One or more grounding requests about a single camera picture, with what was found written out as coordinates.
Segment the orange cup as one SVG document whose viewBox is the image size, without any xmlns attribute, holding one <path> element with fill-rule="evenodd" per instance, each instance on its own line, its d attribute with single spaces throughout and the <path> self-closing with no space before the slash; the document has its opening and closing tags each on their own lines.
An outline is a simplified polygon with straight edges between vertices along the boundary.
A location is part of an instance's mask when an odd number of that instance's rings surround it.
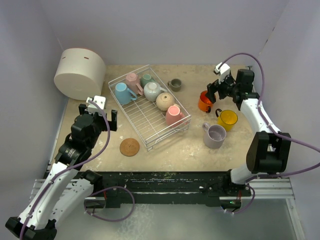
<svg viewBox="0 0 320 240">
<path fill-rule="evenodd" d="M 198 100 L 198 108 L 205 113 L 210 113 L 214 104 L 206 97 L 207 92 L 207 90 L 201 92 Z"/>
</svg>

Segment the light blue mug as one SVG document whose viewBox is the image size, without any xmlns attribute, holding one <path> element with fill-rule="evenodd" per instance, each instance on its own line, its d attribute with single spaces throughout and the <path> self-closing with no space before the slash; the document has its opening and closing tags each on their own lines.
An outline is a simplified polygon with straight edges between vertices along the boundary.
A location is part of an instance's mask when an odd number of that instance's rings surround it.
<svg viewBox="0 0 320 240">
<path fill-rule="evenodd" d="M 137 95 L 123 82 L 116 84 L 115 97 L 121 105 L 127 105 L 137 99 Z"/>
</svg>

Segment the light pink mug white inside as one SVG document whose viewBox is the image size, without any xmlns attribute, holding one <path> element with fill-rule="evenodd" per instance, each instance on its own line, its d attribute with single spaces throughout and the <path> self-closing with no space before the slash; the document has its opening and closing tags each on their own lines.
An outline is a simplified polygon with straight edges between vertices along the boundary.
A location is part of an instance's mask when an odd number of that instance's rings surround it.
<svg viewBox="0 0 320 240">
<path fill-rule="evenodd" d="M 128 73 L 125 77 L 125 83 L 136 95 L 144 95 L 144 89 L 142 88 L 140 79 L 136 73 Z"/>
</svg>

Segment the coral pink mug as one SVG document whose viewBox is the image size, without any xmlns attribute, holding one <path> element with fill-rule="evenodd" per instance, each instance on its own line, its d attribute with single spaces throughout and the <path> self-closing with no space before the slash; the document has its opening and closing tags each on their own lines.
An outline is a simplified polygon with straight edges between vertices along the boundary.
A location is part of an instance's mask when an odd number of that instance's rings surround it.
<svg viewBox="0 0 320 240">
<path fill-rule="evenodd" d="M 184 122 L 185 115 L 182 113 L 181 109 L 177 105 L 172 105 L 168 108 L 165 115 L 166 124 L 175 128 Z"/>
</svg>

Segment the beige round mug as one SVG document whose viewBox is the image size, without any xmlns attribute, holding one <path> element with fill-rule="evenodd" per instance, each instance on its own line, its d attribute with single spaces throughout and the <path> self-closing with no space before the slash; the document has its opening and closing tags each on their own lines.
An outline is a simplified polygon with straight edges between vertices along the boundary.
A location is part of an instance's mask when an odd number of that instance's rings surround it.
<svg viewBox="0 0 320 240">
<path fill-rule="evenodd" d="M 175 104 L 175 98 L 171 93 L 163 92 L 156 98 L 156 106 L 159 110 L 166 112 L 169 107 Z"/>
</svg>

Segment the pale grey white mug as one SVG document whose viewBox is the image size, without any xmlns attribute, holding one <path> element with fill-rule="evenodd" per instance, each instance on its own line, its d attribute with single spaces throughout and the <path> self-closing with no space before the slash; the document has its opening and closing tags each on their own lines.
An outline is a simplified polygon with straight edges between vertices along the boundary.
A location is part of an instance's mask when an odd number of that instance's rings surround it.
<svg viewBox="0 0 320 240">
<path fill-rule="evenodd" d="M 151 81 L 144 86 L 143 92 L 148 101 L 155 102 L 162 92 L 167 93 L 168 91 L 161 87 L 159 83 Z"/>
</svg>

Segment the sage green cup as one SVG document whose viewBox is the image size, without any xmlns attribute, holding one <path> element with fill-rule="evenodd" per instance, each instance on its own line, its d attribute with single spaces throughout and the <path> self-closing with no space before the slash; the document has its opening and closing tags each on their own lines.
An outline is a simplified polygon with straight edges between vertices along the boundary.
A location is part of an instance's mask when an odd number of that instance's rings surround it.
<svg viewBox="0 0 320 240">
<path fill-rule="evenodd" d="M 154 78 L 150 74 L 143 74 L 140 78 L 140 85 L 142 88 L 144 88 L 145 85 L 150 82 L 155 82 Z"/>
</svg>

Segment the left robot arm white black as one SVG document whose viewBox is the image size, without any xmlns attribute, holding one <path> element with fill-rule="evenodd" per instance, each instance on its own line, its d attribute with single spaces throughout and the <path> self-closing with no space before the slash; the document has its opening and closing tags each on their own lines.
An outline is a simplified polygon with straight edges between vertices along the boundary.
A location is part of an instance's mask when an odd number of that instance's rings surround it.
<svg viewBox="0 0 320 240">
<path fill-rule="evenodd" d="M 103 191 L 103 177 L 91 170 L 84 172 L 70 190 L 66 187 L 82 165 L 94 159 L 92 150 L 100 134 L 117 131 L 118 112 L 112 110 L 108 121 L 102 102 L 90 101 L 88 106 L 80 104 L 78 108 L 79 116 L 39 191 L 19 216 L 10 217 L 5 224 L 20 240 L 53 240 L 57 228 L 80 202 Z"/>
</svg>

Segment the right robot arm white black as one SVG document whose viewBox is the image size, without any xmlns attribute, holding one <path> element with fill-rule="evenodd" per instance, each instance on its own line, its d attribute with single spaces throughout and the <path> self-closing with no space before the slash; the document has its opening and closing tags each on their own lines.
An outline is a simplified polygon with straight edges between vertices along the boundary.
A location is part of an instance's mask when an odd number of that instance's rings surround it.
<svg viewBox="0 0 320 240">
<path fill-rule="evenodd" d="M 282 133 L 270 120 L 259 101 L 259 94 L 253 92 L 255 74 L 249 69 L 239 69 L 236 78 L 231 75 L 230 67 L 220 63 L 213 72 L 218 79 L 207 85 L 206 97 L 216 102 L 219 99 L 232 98 L 238 110 L 246 117 L 254 133 L 246 154 L 246 163 L 228 171 L 228 180 L 222 183 L 222 190 L 228 196 L 235 195 L 247 180 L 258 174 L 279 174 L 287 167 L 291 143 L 284 139 L 288 133 Z"/>
</svg>

